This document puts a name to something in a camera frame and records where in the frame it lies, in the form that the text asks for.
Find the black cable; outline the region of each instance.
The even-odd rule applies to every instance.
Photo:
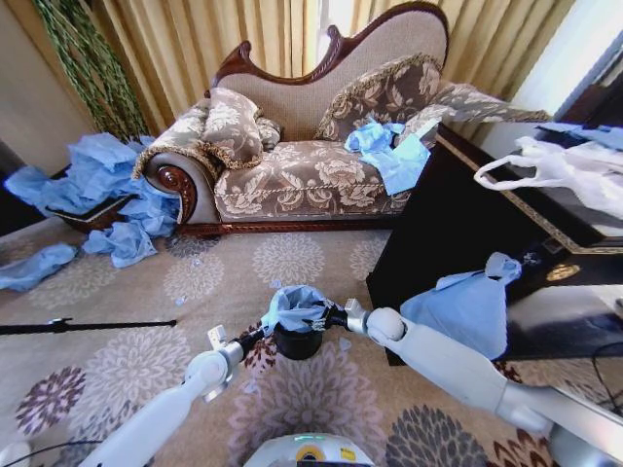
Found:
[[[619,415],[619,416],[623,416],[623,413],[621,412],[621,408],[616,403],[616,399],[615,399],[614,395],[612,395],[612,392],[610,391],[610,388],[607,386],[607,384],[605,384],[604,378],[602,377],[602,372],[600,372],[600,369],[598,368],[598,365],[597,365],[598,354],[600,352],[602,352],[603,350],[605,350],[607,348],[610,348],[610,347],[614,347],[616,345],[623,345],[623,341],[622,342],[607,343],[606,345],[602,345],[601,347],[597,347],[595,349],[595,351],[593,352],[593,355],[591,356],[591,362],[593,362],[593,369],[595,370],[595,374],[597,375],[597,379],[600,381],[600,383],[604,387],[605,392],[607,394],[607,397],[609,398],[610,403],[612,404],[612,411],[614,413],[616,413],[617,415]]]
[[[58,449],[58,448],[64,448],[65,446],[76,446],[76,445],[97,445],[101,443],[101,441],[69,441],[67,443],[62,443],[60,445],[55,445],[55,446],[48,446],[47,448],[43,448],[43,449],[39,449],[39,450],[35,450],[34,452],[31,452],[29,455],[25,455],[24,457],[20,457],[17,460],[14,460],[13,462],[9,462],[8,464],[4,464],[2,467],[11,467],[12,465],[17,464],[18,462],[22,462],[23,460],[32,457],[33,455],[37,455],[40,454],[41,452],[46,452],[48,450],[52,450],[52,449]]]

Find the patterned rug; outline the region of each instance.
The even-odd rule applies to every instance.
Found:
[[[35,449],[102,440],[160,391],[177,384],[206,332],[223,324],[235,337],[253,329],[275,287],[309,283],[336,302],[370,306],[365,276],[388,232],[174,236],[160,253],[114,269],[106,256],[81,256],[29,293],[0,291],[2,324],[167,320],[175,328],[73,332],[0,338],[0,440]],[[0,262],[83,236],[57,219],[0,243]],[[620,359],[607,361],[620,374]],[[264,342],[229,391],[197,401],[155,466],[239,466],[264,441],[288,433],[347,436],[384,466],[548,466],[545,440],[469,409],[384,351],[341,330],[319,352],[289,361]],[[527,383],[551,383],[602,403],[590,361],[506,362],[499,369]],[[38,455],[32,465],[77,465],[82,445]]]

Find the white plastic bag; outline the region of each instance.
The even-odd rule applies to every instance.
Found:
[[[566,187],[582,204],[623,220],[623,153],[588,142],[564,149],[557,144],[536,141],[524,136],[517,141],[522,156],[509,155],[487,163],[474,174],[474,180],[496,191],[520,187]],[[485,174],[512,163],[535,167],[532,178],[501,182],[490,181]]]

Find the wall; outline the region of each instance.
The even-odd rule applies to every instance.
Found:
[[[25,163],[53,174],[68,164],[66,145],[93,132],[92,124],[4,1],[0,44],[0,140]]]

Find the throw pillow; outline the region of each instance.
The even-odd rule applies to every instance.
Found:
[[[547,122],[543,110],[525,110],[478,91],[468,84],[449,83],[439,90],[431,104],[448,106],[457,122]]]
[[[345,141],[369,117],[405,123],[437,92],[441,66],[425,54],[403,56],[361,75],[335,96],[314,138]]]
[[[201,140],[228,168],[250,168],[262,161],[255,123],[261,110],[250,99],[225,88],[210,90],[210,110]]]
[[[262,139],[262,147],[267,153],[272,151],[276,144],[281,140],[281,132],[283,126],[274,120],[260,117],[255,122],[260,130],[260,138]]]

